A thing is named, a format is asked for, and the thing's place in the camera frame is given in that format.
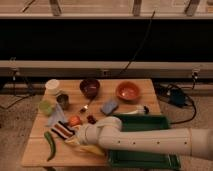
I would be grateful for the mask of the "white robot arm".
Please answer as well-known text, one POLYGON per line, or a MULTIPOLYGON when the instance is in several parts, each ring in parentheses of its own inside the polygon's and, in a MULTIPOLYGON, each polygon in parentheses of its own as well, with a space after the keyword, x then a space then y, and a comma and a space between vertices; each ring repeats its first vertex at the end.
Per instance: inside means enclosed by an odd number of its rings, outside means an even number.
POLYGON ((213 129, 165 129, 122 131, 123 122, 115 116, 95 124, 83 124, 75 131, 79 145, 98 145, 109 150, 176 154, 213 160, 213 129))

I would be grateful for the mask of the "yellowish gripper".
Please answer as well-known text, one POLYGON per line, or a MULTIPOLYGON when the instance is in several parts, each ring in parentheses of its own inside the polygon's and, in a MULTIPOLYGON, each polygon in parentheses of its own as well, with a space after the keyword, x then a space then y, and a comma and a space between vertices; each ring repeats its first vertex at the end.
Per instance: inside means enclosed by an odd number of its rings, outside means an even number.
POLYGON ((79 147, 81 150, 87 150, 88 145, 83 144, 79 137, 78 137, 78 131, 81 128, 80 125, 76 125, 71 128, 71 135, 65 140, 65 143, 72 146, 72 147, 79 147))

